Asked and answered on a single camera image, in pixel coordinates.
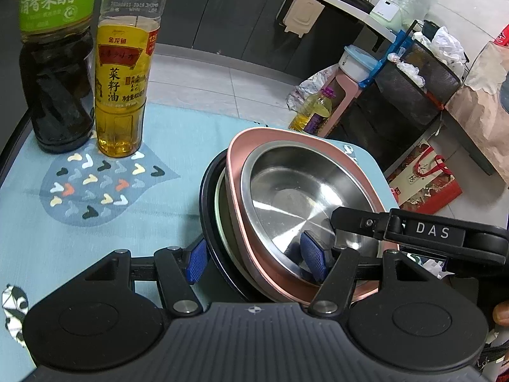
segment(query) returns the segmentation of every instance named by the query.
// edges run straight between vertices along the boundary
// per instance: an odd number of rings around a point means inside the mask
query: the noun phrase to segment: tiled wall
[[[509,0],[438,0],[427,18],[445,25],[473,61],[509,23]]]

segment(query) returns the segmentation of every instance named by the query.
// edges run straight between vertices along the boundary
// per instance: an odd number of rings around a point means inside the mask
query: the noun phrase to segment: panda print
[[[5,328],[16,342],[26,347],[22,331],[23,320],[29,311],[26,293],[20,287],[7,284],[2,292],[2,308],[6,316]]]

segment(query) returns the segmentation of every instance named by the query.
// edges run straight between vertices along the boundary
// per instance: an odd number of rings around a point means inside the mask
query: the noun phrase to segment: pink stool
[[[332,131],[336,123],[339,121],[342,113],[346,110],[346,108],[350,105],[352,100],[358,98],[358,96],[362,93],[362,89],[359,89],[359,85],[354,80],[350,79],[347,75],[343,73],[343,71],[338,67],[338,71],[336,75],[332,75],[323,85],[326,88],[333,79],[336,79],[339,86],[343,88],[345,91],[345,97],[338,105],[338,107],[334,110],[332,115],[327,119],[322,126],[322,128],[318,131],[318,136],[320,138],[325,138]]]

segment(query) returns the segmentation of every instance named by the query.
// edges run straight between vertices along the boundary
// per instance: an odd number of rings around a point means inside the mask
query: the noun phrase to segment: person's finger
[[[503,301],[495,306],[493,320],[501,326],[509,326],[509,301]]]

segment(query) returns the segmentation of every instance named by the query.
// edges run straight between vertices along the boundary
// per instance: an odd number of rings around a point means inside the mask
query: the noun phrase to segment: blue lid
[[[352,44],[345,46],[345,52],[370,71],[373,70],[378,63],[378,60],[376,60],[375,57]]]

